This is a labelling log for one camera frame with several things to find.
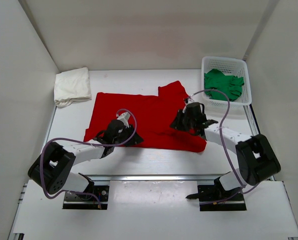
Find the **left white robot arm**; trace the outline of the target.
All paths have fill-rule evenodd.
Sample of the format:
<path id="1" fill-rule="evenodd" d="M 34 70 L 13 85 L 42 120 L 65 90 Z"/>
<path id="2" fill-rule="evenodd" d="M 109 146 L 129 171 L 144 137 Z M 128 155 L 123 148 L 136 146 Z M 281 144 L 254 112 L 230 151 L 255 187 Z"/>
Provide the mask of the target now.
<path id="1" fill-rule="evenodd" d="M 71 172 L 74 165 L 105 158 L 115 146 L 133 147 L 143 141 L 132 124 L 126 125 L 125 121 L 114 119 L 88 142 L 76 142 L 71 146 L 50 142 L 31 165 L 27 175 L 40 187 L 45 187 L 49 195 L 54 195 L 64 189 L 68 178 L 74 176 Z"/>

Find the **red t shirt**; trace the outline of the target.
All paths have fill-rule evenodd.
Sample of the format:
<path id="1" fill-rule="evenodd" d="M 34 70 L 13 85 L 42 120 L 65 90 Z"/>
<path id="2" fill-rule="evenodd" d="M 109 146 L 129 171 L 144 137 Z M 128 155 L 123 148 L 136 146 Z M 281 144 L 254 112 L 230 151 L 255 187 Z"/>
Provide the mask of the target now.
<path id="1" fill-rule="evenodd" d="M 129 122 L 137 124 L 136 132 L 143 138 L 138 147 L 201 153 L 207 145 L 204 139 L 170 127 L 187 97 L 180 81 L 158 87 L 157 96 L 99 92 L 83 140 L 93 139 L 116 118 L 118 110 L 127 109 L 133 113 Z"/>

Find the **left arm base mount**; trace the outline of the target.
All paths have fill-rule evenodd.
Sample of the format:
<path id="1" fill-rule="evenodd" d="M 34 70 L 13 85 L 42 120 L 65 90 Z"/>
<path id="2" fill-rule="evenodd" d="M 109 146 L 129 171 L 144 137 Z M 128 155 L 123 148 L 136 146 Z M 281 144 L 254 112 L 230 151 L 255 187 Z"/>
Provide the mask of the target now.
<path id="1" fill-rule="evenodd" d="M 64 210 L 107 210 L 110 193 L 110 182 L 107 180 L 94 180 L 93 187 L 89 186 L 88 191 L 95 196 L 65 193 L 62 208 Z"/>

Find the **white t shirt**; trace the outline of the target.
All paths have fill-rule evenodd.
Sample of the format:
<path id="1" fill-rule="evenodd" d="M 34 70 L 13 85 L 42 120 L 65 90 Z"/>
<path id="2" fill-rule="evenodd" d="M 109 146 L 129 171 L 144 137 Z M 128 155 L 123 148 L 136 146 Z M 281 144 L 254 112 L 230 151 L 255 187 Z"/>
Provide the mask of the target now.
<path id="1" fill-rule="evenodd" d="M 64 71 L 55 76 L 54 103 L 58 108 L 89 100 L 92 100 L 92 92 L 87 67 Z"/>

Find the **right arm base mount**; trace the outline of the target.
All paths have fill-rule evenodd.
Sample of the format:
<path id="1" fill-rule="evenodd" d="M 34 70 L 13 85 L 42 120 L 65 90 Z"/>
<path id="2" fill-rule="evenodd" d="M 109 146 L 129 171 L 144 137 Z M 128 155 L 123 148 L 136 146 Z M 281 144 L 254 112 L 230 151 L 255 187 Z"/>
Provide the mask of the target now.
<path id="1" fill-rule="evenodd" d="M 187 200 L 198 200 L 201 212 L 237 212 L 246 211 L 246 203 L 239 187 L 224 190 L 217 184 L 197 185 L 197 192 L 185 197 Z"/>

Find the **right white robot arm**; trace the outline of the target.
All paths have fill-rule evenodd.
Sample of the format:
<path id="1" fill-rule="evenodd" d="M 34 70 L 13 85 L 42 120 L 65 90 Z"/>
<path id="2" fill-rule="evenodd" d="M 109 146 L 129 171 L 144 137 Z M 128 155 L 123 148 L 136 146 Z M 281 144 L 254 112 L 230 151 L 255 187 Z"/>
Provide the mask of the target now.
<path id="1" fill-rule="evenodd" d="M 227 157 L 228 151 L 236 154 L 238 168 L 233 168 L 214 181 L 213 193 L 219 200 L 227 199 L 233 189 L 256 186 L 281 171 L 281 165 L 266 136 L 242 134 L 223 127 L 222 123 L 207 119 L 204 105 L 192 102 L 178 110 L 170 124 L 172 129 L 222 146 Z"/>

